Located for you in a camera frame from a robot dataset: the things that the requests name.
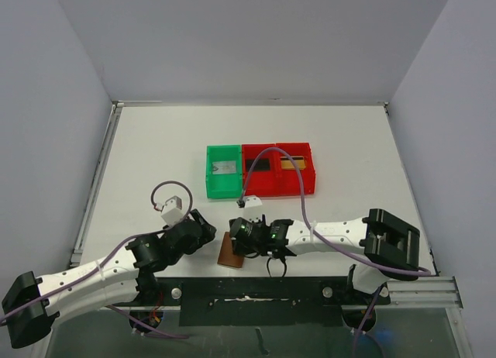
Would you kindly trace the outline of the brown leather card holder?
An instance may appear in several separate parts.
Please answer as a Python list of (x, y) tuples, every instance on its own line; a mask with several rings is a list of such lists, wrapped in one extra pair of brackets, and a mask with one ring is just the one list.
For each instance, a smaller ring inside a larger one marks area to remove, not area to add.
[(244, 257), (233, 252), (233, 245), (229, 232), (225, 232), (217, 259), (219, 266), (240, 269), (243, 267)]

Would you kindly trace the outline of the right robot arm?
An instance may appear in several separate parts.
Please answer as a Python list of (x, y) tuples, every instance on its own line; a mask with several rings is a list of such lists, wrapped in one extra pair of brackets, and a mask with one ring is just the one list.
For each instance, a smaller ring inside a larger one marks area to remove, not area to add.
[(427, 270), (419, 266), (420, 232), (380, 208), (345, 222), (307, 224), (278, 219), (270, 224), (239, 217), (229, 221), (232, 250), (244, 257), (265, 256), (282, 263), (308, 253), (337, 252), (355, 261), (345, 283), (348, 299), (361, 303), (390, 279), (416, 281)]

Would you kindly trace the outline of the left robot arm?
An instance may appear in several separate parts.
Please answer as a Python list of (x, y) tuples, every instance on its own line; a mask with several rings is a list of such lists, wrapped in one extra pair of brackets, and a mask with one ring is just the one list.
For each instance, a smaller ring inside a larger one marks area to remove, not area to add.
[(156, 232), (124, 239), (109, 255), (56, 274), (20, 274), (2, 300), (12, 348), (45, 338), (68, 319), (101, 307), (157, 297), (155, 274), (210, 243), (216, 228), (198, 210)]

